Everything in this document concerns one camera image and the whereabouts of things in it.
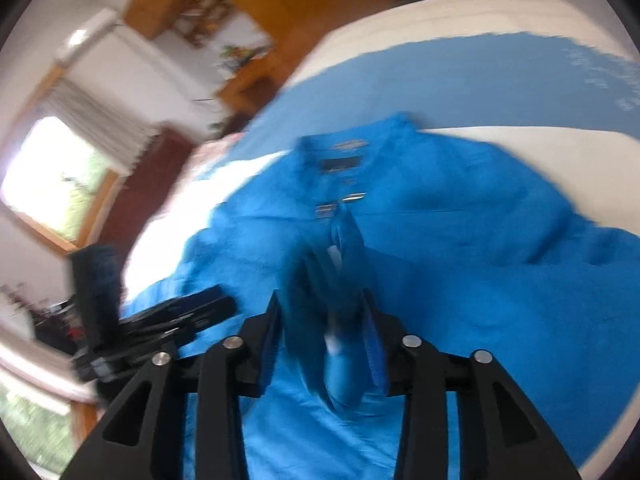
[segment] silver screw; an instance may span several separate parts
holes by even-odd
[[[233,335],[233,336],[227,337],[222,342],[222,346],[227,348],[227,349],[229,349],[229,350],[234,350],[236,348],[240,348],[243,344],[244,344],[244,341],[242,341],[242,338],[238,337],[237,335]]]
[[[156,366],[164,366],[171,360],[171,356],[167,352],[158,352],[151,358],[151,362]]]
[[[491,355],[491,352],[487,352],[486,350],[476,350],[474,352],[474,359],[483,365],[487,365],[494,360],[494,356]]]
[[[422,339],[417,335],[406,335],[402,338],[402,344],[407,348],[418,348],[422,344]]]

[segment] gray curtain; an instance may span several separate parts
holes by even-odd
[[[113,164],[130,175],[158,130],[98,102],[68,79],[61,79],[43,100],[42,110],[65,123]]]

